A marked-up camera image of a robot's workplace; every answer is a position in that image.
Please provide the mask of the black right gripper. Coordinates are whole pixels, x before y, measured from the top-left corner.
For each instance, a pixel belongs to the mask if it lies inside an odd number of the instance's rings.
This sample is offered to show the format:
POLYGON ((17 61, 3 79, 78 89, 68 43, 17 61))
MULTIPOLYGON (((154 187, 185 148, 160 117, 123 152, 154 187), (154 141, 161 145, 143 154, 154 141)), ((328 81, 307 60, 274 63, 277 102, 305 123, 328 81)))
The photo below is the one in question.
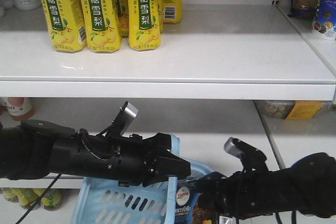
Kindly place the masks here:
POLYGON ((258 173, 237 171, 226 177, 212 172, 188 179, 194 194, 191 216, 220 216, 248 219, 276 213, 274 193, 258 173))

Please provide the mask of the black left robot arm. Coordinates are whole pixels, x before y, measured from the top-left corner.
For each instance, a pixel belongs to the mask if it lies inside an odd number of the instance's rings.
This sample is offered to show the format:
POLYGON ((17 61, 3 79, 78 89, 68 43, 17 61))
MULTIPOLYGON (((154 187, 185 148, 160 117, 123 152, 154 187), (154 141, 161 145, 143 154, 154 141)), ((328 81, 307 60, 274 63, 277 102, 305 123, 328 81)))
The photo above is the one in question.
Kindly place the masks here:
POLYGON ((40 179, 58 173, 149 186, 190 175, 190 163, 171 152, 170 135, 124 137, 124 126, 113 122, 97 135, 41 120, 2 127, 1 178, 40 179))

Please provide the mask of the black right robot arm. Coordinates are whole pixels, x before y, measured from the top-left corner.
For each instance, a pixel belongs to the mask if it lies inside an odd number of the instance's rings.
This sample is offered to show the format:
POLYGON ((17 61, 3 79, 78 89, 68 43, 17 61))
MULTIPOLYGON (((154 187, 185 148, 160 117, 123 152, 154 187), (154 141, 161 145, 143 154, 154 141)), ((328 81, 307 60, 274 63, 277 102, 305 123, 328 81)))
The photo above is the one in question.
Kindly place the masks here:
POLYGON ((299 211, 330 218, 335 215, 335 158, 308 155, 291 167, 267 166, 221 178, 213 172, 193 183, 198 205, 224 216, 248 219, 276 212, 299 211))

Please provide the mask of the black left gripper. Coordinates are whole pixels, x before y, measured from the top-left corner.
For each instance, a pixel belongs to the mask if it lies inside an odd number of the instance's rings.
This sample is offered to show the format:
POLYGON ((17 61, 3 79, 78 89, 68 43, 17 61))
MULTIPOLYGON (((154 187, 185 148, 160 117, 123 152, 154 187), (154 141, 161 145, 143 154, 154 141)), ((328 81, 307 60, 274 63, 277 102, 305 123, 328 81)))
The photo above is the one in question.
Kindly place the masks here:
POLYGON ((118 180, 143 187, 166 182, 170 177, 186 179, 190 162, 171 153, 171 136, 157 133, 149 138, 132 134, 93 136, 74 133, 54 135, 48 140, 48 171, 65 175, 118 180))

